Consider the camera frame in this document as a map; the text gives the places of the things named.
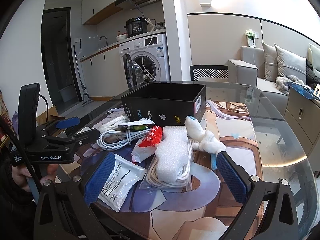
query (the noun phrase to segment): gray fur blanket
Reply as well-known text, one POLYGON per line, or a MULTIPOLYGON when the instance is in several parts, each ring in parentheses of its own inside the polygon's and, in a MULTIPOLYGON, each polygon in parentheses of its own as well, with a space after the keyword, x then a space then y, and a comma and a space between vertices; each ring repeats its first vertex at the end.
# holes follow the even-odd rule
POLYGON ((281 91, 282 93, 288 95, 289 94, 289 87, 287 86, 287 82, 297 83, 299 85, 304 85, 302 80, 297 78, 294 75, 285 76, 285 77, 277 77, 276 79, 276 88, 281 91))

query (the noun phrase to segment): white plush toy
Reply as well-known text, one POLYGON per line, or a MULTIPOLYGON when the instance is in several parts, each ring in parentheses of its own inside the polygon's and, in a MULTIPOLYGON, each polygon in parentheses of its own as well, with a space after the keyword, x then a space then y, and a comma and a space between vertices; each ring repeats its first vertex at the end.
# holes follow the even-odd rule
POLYGON ((219 152, 225 151, 226 146, 220 142, 211 131, 204 131, 197 119, 192 116, 186 117, 187 134, 196 140, 193 144, 195 150, 207 152, 211 154, 211 168, 217 168, 216 157, 219 152))

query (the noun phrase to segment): metal screw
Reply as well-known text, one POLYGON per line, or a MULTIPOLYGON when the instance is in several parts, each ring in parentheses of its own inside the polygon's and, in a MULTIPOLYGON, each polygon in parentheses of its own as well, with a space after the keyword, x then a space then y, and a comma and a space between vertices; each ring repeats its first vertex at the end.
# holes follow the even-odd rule
POLYGON ((285 186, 287 186, 289 183, 286 179, 281 179, 281 183, 285 186))
POLYGON ((252 175, 251 179, 255 182, 258 182, 260 180, 260 178, 257 175, 252 175))
POLYGON ((72 180, 74 182, 78 182, 79 180, 81 180, 81 176, 80 175, 73 176, 72 180))
POLYGON ((44 185, 45 186, 49 186, 51 184, 51 180, 47 179, 45 182, 44 182, 44 185))

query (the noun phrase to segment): coiled light blue cable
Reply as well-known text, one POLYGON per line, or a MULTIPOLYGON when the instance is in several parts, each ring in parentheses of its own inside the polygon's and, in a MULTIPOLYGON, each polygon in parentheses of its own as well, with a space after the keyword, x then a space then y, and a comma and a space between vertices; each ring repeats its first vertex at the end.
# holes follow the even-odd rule
POLYGON ((123 146, 126 146, 127 144, 131 145, 131 141, 144 137, 149 131, 150 129, 145 129, 143 131, 137 132, 131 132, 129 129, 126 129, 125 132, 109 130, 100 134, 100 137, 97 140, 97 144, 104 150, 115 151, 122 148, 123 146), (123 139, 115 143, 106 143, 104 139, 112 135, 122 137, 123 139))

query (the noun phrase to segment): faucet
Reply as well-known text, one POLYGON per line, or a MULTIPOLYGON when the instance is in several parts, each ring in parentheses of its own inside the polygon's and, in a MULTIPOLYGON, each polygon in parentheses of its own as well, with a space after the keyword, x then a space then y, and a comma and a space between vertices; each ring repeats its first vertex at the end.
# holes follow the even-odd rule
POLYGON ((108 40, 107 40, 106 36, 101 36, 100 39, 99 39, 99 41, 101 41, 101 38, 102 38, 102 37, 106 39, 106 45, 108 46, 108 40))

